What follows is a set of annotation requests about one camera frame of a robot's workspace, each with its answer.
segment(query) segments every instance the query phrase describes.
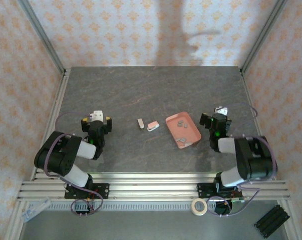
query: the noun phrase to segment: patterned wallpaper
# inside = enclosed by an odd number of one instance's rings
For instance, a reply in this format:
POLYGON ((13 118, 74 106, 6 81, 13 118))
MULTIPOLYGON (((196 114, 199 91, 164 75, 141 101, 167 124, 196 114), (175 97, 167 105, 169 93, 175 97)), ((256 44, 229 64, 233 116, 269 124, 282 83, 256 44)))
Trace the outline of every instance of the patterned wallpaper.
POLYGON ((31 0, 64 67, 241 66, 276 0, 31 0))
POLYGON ((0 239, 61 79, 16 0, 0 0, 0 239))
POLYGON ((245 80, 302 229, 302 0, 290 0, 245 80))

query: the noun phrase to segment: pink tray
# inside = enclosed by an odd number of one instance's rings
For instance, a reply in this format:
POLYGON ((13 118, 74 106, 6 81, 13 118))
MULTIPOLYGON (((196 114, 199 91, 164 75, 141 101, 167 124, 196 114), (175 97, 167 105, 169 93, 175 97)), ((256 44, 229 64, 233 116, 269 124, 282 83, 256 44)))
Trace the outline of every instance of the pink tray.
POLYGON ((165 121, 179 148, 183 149, 200 141, 201 134, 187 112, 183 111, 169 116, 165 121), (183 121, 181 127, 178 126, 179 121, 183 121), (186 145, 183 142, 176 141, 176 139, 182 138, 186 139, 186 145))

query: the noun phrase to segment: tape roll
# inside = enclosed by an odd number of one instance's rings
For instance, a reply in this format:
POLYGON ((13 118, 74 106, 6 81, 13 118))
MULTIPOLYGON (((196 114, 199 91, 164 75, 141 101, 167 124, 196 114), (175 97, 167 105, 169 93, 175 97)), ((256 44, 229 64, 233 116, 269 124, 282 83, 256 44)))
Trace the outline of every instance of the tape roll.
POLYGON ((207 211, 207 204, 206 204, 206 201, 204 201, 203 199, 194 199, 193 200, 193 202, 191 203, 191 211, 193 212, 193 214, 195 214, 195 215, 197 215, 197 216, 202 216, 202 215, 204 215, 205 213, 206 213, 206 211, 207 211), (204 205, 204 209, 202 210, 202 211, 198 211, 198 210, 196 210, 195 209, 195 204, 197 203, 197 202, 200 202, 200 203, 203 203, 203 205, 204 205))

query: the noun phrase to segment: wall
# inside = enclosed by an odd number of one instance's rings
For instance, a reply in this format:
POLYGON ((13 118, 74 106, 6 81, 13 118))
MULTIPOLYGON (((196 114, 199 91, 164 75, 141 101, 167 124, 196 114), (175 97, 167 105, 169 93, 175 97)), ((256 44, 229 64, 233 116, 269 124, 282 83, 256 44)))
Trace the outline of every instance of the wall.
POLYGON ((241 66, 276 0, 31 0, 63 65, 241 66))
POLYGON ((245 80, 302 228, 302 0, 290 0, 245 80))
POLYGON ((33 168, 61 75, 16 0, 0 0, 0 239, 33 168))

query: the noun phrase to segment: floor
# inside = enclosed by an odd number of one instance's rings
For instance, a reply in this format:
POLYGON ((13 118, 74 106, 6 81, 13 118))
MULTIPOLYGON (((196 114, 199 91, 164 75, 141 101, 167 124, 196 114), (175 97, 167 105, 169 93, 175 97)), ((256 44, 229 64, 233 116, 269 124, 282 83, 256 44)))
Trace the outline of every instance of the floor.
MULTIPOLYGON (((253 225, 276 204, 276 201, 253 201, 242 213, 227 218, 209 213, 199 217, 188 210, 102 210, 86 218, 74 216, 70 211, 44 211, 24 224, 20 239, 262 240, 253 225)), ((268 238, 286 239, 284 226, 268 238)))
MULTIPOLYGON (((97 161, 78 158, 76 165, 88 172, 219 172, 236 165, 235 156, 216 153, 209 147, 208 130, 199 125, 202 112, 230 106, 230 131, 252 117, 238 67, 76 67, 72 68, 60 113, 102 110, 113 120, 113 130, 97 161), (165 119, 188 112, 202 139, 197 145, 179 149, 165 119), (152 132, 139 129, 158 121, 152 132)), ((65 115, 59 130, 85 136, 78 115, 65 115)), ((254 121, 235 134, 256 134, 254 121)))

